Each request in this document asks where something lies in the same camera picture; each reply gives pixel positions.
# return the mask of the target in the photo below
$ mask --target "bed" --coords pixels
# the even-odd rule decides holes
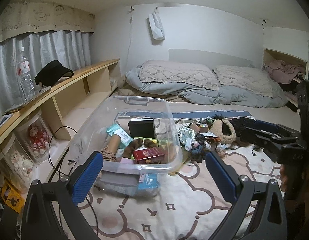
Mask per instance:
[[[125,78],[119,95],[260,108],[287,103],[280,86],[251,61],[213,52],[170,49],[169,61],[146,61]]]
[[[297,130],[300,127],[299,116],[287,107],[262,109],[236,105],[200,106],[191,103],[169,105],[175,120],[223,113],[229,117],[253,115],[256,119],[278,122]],[[280,165],[272,163],[262,151],[255,151],[256,156],[253,156],[252,150],[253,145],[239,147],[234,143],[227,149],[223,160],[232,165],[238,174],[246,174],[251,180],[267,182],[269,179],[277,179],[280,184]],[[109,194],[94,185],[88,199],[98,218],[101,239],[208,239],[230,208],[204,162],[186,162],[177,172],[168,174],[160,192],[153,198]],[[237,239],[247,228],[255,205],[255,202],[251,203]],[[96,231],[96,220],[88,203],[85,201],[78,207]],[[68,238],[73,239],[63,217],[62,221]]]

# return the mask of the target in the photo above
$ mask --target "plastic water bottle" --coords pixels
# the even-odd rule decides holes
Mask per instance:
[[[34,96],[34,87],[30,75],[29,60],[24,54],[24,48],[19,50],[17,75],[24,101],[30,101]]]

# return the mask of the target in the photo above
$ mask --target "black box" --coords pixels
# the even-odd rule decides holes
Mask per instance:
[[[128,123],[128,126],[132,138],[157,138],[154,126],[154,118],[131,119]]]

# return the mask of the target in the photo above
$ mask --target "gray comforter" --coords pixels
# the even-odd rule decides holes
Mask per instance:
[[[235,104],[241,106],[275,108],[284,106],[287,98],[280,86],[270,81],[273,97],[256,95],[255,93],[234,86],[220,85],[220,90],[208,90],[189,85],[182,82],[156,83],[141,82],[139,79],[139,68],[133,68],[126,73],[127,83],[139,91],[156,95],[175,95],[186,98],[191,103],[199,105]]]

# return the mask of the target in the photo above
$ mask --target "pillow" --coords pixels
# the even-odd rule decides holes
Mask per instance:
[[[213,71],[221,85],[231,85],[254,92],[257,95],[273,97],[269,77],[265,71],[251,67],[216,66]]]
[[[219,82],[205,65],[165,60],[148,60],[139,72],[141,82],[183,82],[197,87],[219,90]]]

